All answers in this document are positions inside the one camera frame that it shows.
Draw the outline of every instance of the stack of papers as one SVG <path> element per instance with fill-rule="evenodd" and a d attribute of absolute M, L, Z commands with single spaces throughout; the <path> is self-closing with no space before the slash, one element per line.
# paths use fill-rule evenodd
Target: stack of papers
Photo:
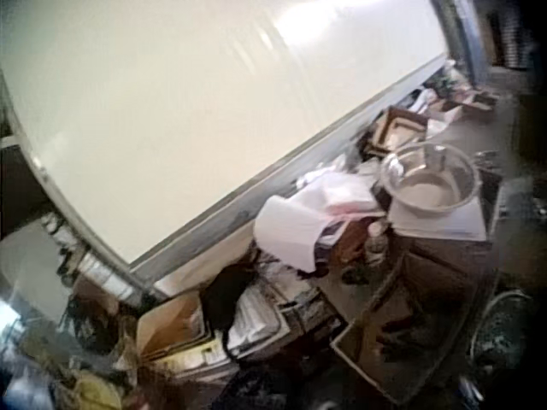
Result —
<path fill-rule="evenodd" d="M 478 197 L 449 214 L 435 216 L 415 214 L 400 202 L 393 201 L 387 218 L 395 232 L 405 237 L 486 240 L 485 221 Z"/>
<path fill-rule="evenodd" d="M 279 329 L 274 308 L 257 285 L 248 287 L 239 298 L 233 326 L 229 331 L 228 348 L 233 350 L 272 336 Z"/>

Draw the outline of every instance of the brown cardboard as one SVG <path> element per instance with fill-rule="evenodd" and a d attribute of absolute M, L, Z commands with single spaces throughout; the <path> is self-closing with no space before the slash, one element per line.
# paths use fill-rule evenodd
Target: brown cardboard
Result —
<path fill-rule="evenodd" d="M 405 144 L 423 141 L 426 137 L 428 118 L 425 115 L 413 113 L 406 109 L 389 107 L 387 112 L 378 120 L 378 127 L 372 138 L 374 148 L 393 150 Z M 397 147 L 391 146 L 391 134 L 394 126 L 400 125 L 406 128 L 409 134 L 408 140 L 401 142 Z"/>
<path fill-rule="evenodd" d="M 463 108 L 462 105 L 450 101 L 439 100 L 429 106 L 427 110 L 428 115 L 434 120 L 443 121 L 447 124 L 457 121 L 462 117 Z"/>
<path fill-rule="evenodd" d="M 467 317 L 476 290 L 472 275 L 454 271 L 411 253 L 401 256 L 379 291 L 364 308 L 362 315 L 332 342 L 331 346 L 345 362 L 385 397 L 397 405 L 415 396 L 442 359 L 449 353 Z M 432 341 L 420 356 L 410 360 L 385 361 L 377 336 L 386 321 L 407 316 L 411 298 L 417 297 L 428 312 L 421 335 Z M 441 312 L 437 307 L 450 306 Z"/>
<path fill-rule="evenodd" d="M 137 351 L 141 356 L 150 356 L 191 343 L 204 332 L 199 293 L 190 292 L 152 309 L 138 320 Z"/>
<path fill-rule="evenodd" d="M 468 97 L 463 103 L 463 113 L 478 120 L 489 120 L 494 115 L 497 99 L 482 92 Z"/>

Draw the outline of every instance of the black object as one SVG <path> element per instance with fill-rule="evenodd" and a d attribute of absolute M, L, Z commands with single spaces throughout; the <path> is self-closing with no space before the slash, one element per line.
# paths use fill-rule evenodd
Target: black object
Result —
<path fill-rule="evenodd" d="M 82 348 L 108 354 L 118 342 L 116 319 L 97 302 L 75 296 L 68 301 L 65 314 L 72 320 L 74 335 Z"/>
<path fill-rule="evenodd" d="M 256 278 L 254 257 L 245 255 L 242 260 L 226 266 L 201 294 L 203 313 L 212 331 L 222 332 L 222 346 L 226 355 L 238 361 L 228 351 L 228 331 L 233 325 L 239 297 Z"/>
<path fill-rule="evenodd" d="M 287 373 L 270 366 L 255 366 L 238 372 L 212 410 L 286 410 L 294 408 L 296 394 Z"/>
<path fill-rule="evenodd" d="M 349 285 L 368 284 L 367 270 L 361 264 L 349 265 L 342 270 L 342 282 Z"/>

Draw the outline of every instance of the paper pile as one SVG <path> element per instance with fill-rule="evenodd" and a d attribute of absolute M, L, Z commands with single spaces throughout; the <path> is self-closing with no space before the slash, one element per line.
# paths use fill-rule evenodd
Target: paper pile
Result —
<path fill-rule="evenodd" d="M 347 220 L 385 215 L 370 191 L 375 180 L 368 175 L 327 173 L 291 198 L 270 197 L 256 217 L 257 245 L 286 265 L 314 272 L 318 242 L 332 246 Z M 334 224 L 338 224 L 334 231 L 326 231 Z M 328 238 L 320 241 L 323 232 Z"/>
<path fill-rule="evenodd" d="M 256 285 L 250 286 L 239 298 L 233 326 L 229 331 L 228 348 L 259 342 L 279 329 L 274 308 Z"/>
<path fill-rule="evenodd" d="M 266 348 L 291 332 L 285 317 L 262 294 L 258 285 L 251 285 L 239 298 L 232 328 L 229 331 L 228 348 L 237 357 Z M 229 363 L 221 334 L 193 348 L 155 360 L 157 371 L 182 376 L 188 372 L 206 371 Z"/>
<path fill-rule="evenodd" d="M 405 237 L 429 237 L 461 241 L 486 240 L 485 221 L 478 197 L 449 214 L 415 214 L 393 201 L 387 219 L 395 232 Z"/>

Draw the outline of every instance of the white paper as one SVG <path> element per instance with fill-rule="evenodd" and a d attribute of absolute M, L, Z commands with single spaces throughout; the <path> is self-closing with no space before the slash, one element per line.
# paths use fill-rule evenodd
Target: white paper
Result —
<path fill-rule="evenodd" d="M 359 214 L 378 210 L 370 191 L 376 178 L 349 173 L 329 173 L 321 179 L 325 210 L 329 214 Z"/>
<path fill-rule="evenodd" d="M 388 220 L 398 234 L 408 237 L 486 240 L 485 221 L 478 197 L 449 214 L 436 216 L 415 214 L 400 202 L 393 201 Z"/>
<path fill-rule="evenodd" d="M 255 220 L 255 240 L 260 249 L 287 265 L 315 271 L 314 248 L 334 218 L 281 196 L 268 198 Z"/>

